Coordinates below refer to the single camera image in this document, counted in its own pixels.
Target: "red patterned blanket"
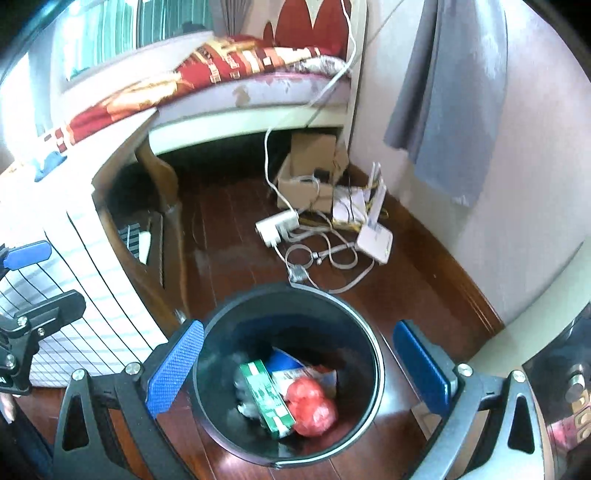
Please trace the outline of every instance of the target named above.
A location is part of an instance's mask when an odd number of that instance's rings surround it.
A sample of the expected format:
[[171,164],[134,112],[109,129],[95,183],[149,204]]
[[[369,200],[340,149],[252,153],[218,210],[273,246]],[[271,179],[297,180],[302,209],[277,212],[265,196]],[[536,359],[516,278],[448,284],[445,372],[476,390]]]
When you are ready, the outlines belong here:
[[173,72],[136,82],[111,94],[68,124],[46,132],[43,140],[49,145],[55,143],[52,150],[64,153],[86,137],[137,112],[220,82],[274,72],[325,53],[324,49],[315,47],[259,48],[256,41],[214,38],[196,48]]

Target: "wooden baseboard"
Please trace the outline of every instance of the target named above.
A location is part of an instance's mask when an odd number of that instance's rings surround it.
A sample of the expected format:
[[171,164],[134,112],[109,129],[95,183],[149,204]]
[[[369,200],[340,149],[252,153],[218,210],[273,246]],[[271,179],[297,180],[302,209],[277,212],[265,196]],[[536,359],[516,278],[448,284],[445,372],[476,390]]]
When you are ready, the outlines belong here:
[[[359,167],[350,165],[349,170],[355,185],[367,184],[368,176]],[[394,242],[450,312],[466,324],[484,328],[489,338],[500,332],[505,325],[497,312],[441,242],[389,193],[384,207],[389,214],[384,225],[394,234]]]

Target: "trash can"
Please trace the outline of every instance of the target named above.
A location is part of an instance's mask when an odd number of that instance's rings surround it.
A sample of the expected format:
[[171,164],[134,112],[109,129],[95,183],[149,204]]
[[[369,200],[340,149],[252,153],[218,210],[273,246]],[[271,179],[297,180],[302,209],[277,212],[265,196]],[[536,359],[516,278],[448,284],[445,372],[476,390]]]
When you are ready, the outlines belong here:
[[[307,286],[272,284],[240,294],[206,320],[205,342],[190,374],[193,413],[229,452],[273,468],[320,462],[357,441],[384,393],[384,358],[365,320],[344,301]],[[272,347],[337,371],[339,413],[325,434],[274,440],[236,409],[238,365],[269,358]]]

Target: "green and white box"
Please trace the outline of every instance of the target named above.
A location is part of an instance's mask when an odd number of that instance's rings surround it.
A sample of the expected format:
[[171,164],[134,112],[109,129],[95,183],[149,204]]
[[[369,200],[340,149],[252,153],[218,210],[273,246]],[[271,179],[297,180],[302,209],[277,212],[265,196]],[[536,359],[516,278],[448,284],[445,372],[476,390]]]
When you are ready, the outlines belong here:
[[275,388],[265,365],[260,360],[242,364],[240,370],[258,407],[261,419],[271,436],[283,438],[291,433],[296,422]]

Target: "red plastic bag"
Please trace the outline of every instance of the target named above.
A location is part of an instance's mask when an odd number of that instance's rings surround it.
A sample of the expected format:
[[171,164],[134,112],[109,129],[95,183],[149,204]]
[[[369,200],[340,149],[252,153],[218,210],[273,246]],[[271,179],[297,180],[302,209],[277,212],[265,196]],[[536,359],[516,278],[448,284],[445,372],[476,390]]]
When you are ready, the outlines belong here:
[[326,432],[337,420],[335,403],[324,397],[316,380],[298,378],[287,389],[285,400],[295,419],[294,430],[304,437],[317,437]]

